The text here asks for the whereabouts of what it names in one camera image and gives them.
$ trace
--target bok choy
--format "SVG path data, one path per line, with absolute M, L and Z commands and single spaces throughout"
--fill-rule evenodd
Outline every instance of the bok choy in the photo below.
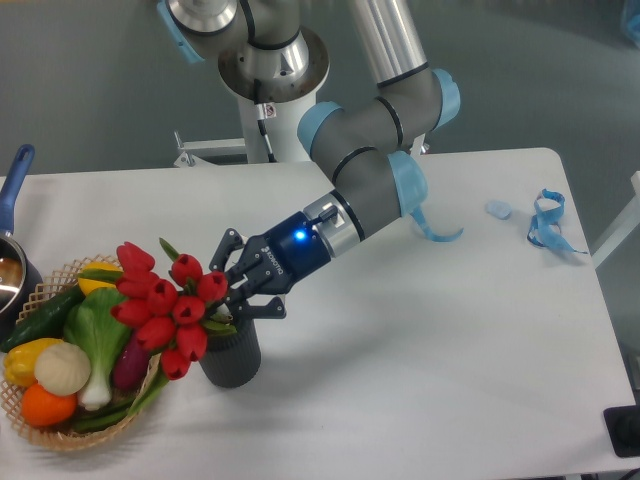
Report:
M 131 329 L 113 318 L 110 310 L 126 299 L 115 288 L 99 288 L 71 311 L 65 323 L 65 340 L 80 347 L 91 362 L 89 381 L 78 392 L 78 404 L 88 411 L 111 401 L 109 376 Z

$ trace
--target yellow bell pepper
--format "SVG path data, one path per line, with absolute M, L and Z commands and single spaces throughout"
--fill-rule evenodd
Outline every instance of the yellow bell pepper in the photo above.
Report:
M 36 383 L 33 371 L 38 356 L 51 345 L 62 343 L 59 338 L 40 338 L 18 345 L 4 357 L 4 378 L 20 387 L 30 387 Z

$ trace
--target purple eggplant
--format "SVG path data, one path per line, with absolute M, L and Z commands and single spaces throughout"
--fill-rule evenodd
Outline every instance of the purple eggplant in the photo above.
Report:
M 134 332 L 113 368 L 113 386 L 119 390 L 137 389 L 147 375 L 151 355 L 144 350 Z

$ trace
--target blue joint cap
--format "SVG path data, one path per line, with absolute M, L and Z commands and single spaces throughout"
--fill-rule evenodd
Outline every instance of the blue joint cap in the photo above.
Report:
M 636 43 L 640 42 L 640 4 L 638 4 L 638 12 L 627 20 L 626 28 L 629 38 Z
M 398 151 L 387 156 L 393 178 L 396 181 L 400 216 L 404 217 L 427 199 L 427 180 L 416 161 L 405 152 Z
M 460 111 L 460 90 L 458 89 L 458 84 L 453 81 L 451 75 L 445 70 L 435 68 L 432 72 L 438 78 L 442 89 L 442 110 L 438 124 L 435 127 L 438 128 L 458 115 Z
M 327 117 L 336 110 L 342 110 L 342 107 L 335 102 L 321 102 L 307 110 L 300 119 L 298 140 L 300 140 L 309 156 L 311 156 L 311 147 L 318 130 L 320 130 Z
M 189 44 L 187 39 L 184 38 L 184 35 L 182 35 L 182 32 L 173 21 L 173 18 L 171 17 L 171 14 L 169 13 L 169 9 L 167 8 L 167 5 L 165 4 L 164 0 L 160 0 L 158 2 L 157 8 L 158 8 L 158 13 L 160 14 L 160 17 L 162 17 L 164 24 L 166 25 L 167 29 L 169 30 L 169 33 L 171 34 L 171 37 L 173 38 L 173 41 L 175 42 L 176 46 L 184 56 L 185 60 L 189 64 L 204 62 L 204 58 L 202 58 L 200 55 L 196 53 L 196 51 L 193 49 L 191 44 Z

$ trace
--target pot handle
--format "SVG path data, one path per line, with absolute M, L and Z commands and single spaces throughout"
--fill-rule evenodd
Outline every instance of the pot handle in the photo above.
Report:
M 27 176 L 36 151 L 33 145 L 22 145 L 11 164 L 7 178 L 0 190 L 0 233 L 13 233 L 13 211 L 18 192 Z

